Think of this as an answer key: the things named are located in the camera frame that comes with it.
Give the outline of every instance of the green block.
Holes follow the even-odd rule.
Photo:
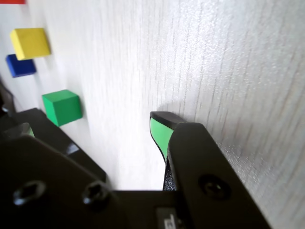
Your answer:
[[[82,118],[80,98],[69,90],[62,90],[42,96],[47,118],[61,126]]]

